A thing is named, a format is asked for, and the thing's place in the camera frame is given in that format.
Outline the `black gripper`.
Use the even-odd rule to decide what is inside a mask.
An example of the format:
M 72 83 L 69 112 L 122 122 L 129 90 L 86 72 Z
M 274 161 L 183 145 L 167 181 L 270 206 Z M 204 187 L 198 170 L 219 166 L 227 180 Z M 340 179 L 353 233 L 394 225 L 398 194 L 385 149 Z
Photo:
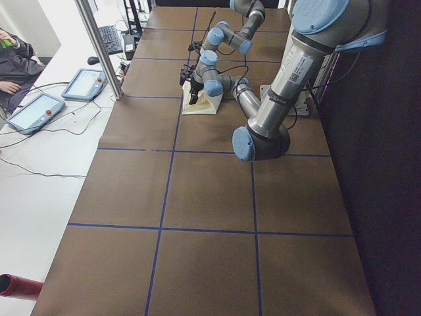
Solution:
M 195 72 L 196 66 L 189 66 L 189 65 L 183 65 L 183 67 L 180 70 L 180 85 L 183 86 L 185 82 L 189 83 L 196 83 L 196 80 L 193 77 L 193 73 Z M 190 100 L 189 105 L 194 105 L 197 103 L 199 99 L 199 92 L 201 91 L 200 86 L 191 86 L 190 87 Z
M 203 41 L 193 41 L 188 46 L 189 52 L 196 52 L 196 54 L 201 55 L 203 51 Z

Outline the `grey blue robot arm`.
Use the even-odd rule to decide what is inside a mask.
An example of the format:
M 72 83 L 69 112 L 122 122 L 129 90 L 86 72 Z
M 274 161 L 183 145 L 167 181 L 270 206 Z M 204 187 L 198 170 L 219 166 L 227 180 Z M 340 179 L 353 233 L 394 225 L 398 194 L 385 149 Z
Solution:
M 266 18 L 264 5 L 261 1 L 230 1 L 230 8 L 247 19 L 242 28 L 236 32 L 228 22 L 221 20 L 207 31 L 201 41 L 193 41 L 188 46 L 188 51 L 195 51 L 203 55 L 205 50 L 218 51 L 224 43 L 233 51 L 243 55 L 248 54 L 255 32 Z
M 247 22 L 239 32 L 227 22 L 219 22 L 204 41 L 190 45 L 199 58 L 180 72 L 180 80 L 190 83 L 189 103 L 197 102 L 200 91 L 211 97 L 231 92 L 247 116 L 247 124 L 235 129 L 232 136 L 236 156 L 243 161 L 277 159 L 290 145 L 283 121 L 307 81 L 320 70 L 324 57 L 381 45 L 387 32 L 388 7 L 387 1 L 297 1 L 288 37 L 291 46 L 285 50 L 266 95 L 259 99 L 246 79 L 224 76 L 216 67 L 220 44 L 248 53 L 255 32 L 266 18 L 260 1 L 231 1 L 230 8 Z

